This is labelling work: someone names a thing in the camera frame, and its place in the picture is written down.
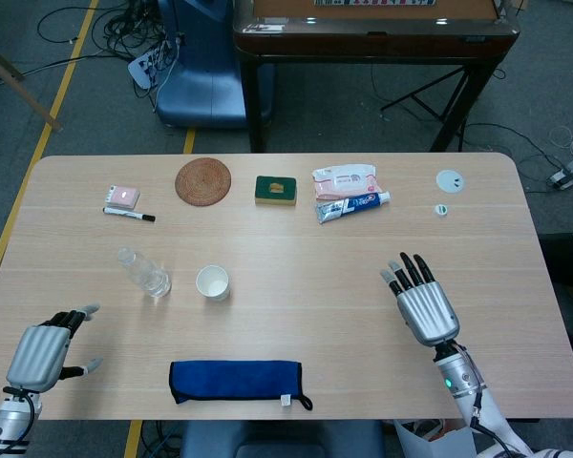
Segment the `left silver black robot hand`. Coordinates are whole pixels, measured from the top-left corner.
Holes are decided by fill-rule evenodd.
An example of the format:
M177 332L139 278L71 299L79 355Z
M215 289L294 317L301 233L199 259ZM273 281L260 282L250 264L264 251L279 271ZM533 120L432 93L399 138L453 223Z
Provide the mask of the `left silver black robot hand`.
M101 357L86 365L65 366L70 343L77 329L100 308L92 303L69 312L58 312L49 320L29 326L15 350L6 380L13 389L44 393L58 381L84 377L97 370Z

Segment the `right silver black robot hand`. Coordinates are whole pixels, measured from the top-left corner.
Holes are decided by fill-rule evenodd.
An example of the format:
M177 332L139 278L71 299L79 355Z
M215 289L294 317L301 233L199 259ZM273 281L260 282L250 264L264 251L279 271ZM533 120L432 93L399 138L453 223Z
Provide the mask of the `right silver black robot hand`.
M460 330L454 308L429 265L418 254L399 254L390 260L380 276L396 298L405 324L416 340L425 346L452 343Z

